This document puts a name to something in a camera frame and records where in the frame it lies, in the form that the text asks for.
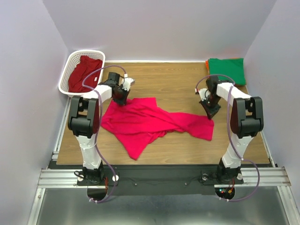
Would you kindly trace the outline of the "bright pink t shirt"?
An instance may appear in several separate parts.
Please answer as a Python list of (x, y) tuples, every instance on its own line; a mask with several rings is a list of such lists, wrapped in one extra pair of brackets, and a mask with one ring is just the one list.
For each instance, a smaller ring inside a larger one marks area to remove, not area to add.
[(115, 135), (133, 160), (140, 157), (147, 145), (168, 133), (187, 132), (211, 141), (214, 131), (214, 122), (207, 117), (165, 111), (158, 107), (154, 97), (129, 99), (125, 106), (112, 101), (101, 126)]

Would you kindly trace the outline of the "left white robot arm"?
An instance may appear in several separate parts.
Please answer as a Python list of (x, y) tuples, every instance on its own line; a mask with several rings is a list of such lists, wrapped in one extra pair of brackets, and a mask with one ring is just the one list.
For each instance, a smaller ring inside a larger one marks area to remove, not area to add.
[(108, 79), (95, 88), (82, 83), (89, 92), (71, 98), (68, 129), (76, 137), (83, 158), (82, 170), (75, 172), (78, 185), (101, 185), (105, 181), (103, 159), (97, 150), (97, 134), (103, 113), (102, 104), (112, 99), (125, 105), (135, 80), (110, 72)]

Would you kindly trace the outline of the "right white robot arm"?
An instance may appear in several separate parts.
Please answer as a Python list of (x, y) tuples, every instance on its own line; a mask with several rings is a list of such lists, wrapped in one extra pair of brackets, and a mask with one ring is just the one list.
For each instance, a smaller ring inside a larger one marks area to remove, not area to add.
[(210, 120), (221, 108), (219, 101), (224, 99), (227, 102), (229, 145), (216, 170), (216, 180), (226, 183), (240, 178), (244, 153), (249, 143), (264, 127), (263, 101), (260, 97), (252, 97), (239, 90), (232, 78), (220, 78), (221, 75), (218, 74), (206, 76), (206, 88), (195, 88), (195, 92), (200, 96), (200, 104)]

